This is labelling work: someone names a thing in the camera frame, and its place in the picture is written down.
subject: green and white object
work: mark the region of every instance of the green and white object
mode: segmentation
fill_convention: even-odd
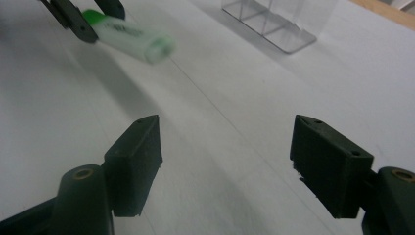
[[[165,33],[140,28],[137,24],[86,10],[83,17],[101,42],[150,64],[159,62],[174,50],[173,39]]]

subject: white tabletop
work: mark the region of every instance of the white tabletop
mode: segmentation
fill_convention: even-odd
[[[94,1],[73,1],[80,9]],[[286,55],[220,0],[123,0],[172,35],[150,66],[64,30],[40,1],[0,3],[0,219],[100,165],[136,119],[161,117],[164,163],[144,214],[115,234],[361,234],[334,220],[289,159],[296,114],[415,171],[415,32],[341,0],[316,43]]]

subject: bottle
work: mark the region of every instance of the bottle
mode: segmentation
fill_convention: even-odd
[[[101,42],[147,63],[159,62],[174,50],[173,39],[165,33],[142,29],[134,23],[95,10],[86,10],[82,16]]]

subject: clear plastic box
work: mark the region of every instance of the clear plastic box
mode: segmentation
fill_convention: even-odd
[[[286,53],[311,44],[338,0],[222,0],[222,9]]]

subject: wooden edge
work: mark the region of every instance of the wooden edge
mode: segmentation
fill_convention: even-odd
[[[404,25],[412,30],[415,30],[415,16],[409,13],[399,11],[390,5],[378,0],[350,0],[351,2],[360,5],[376,14],[379,14],[391,21]]]

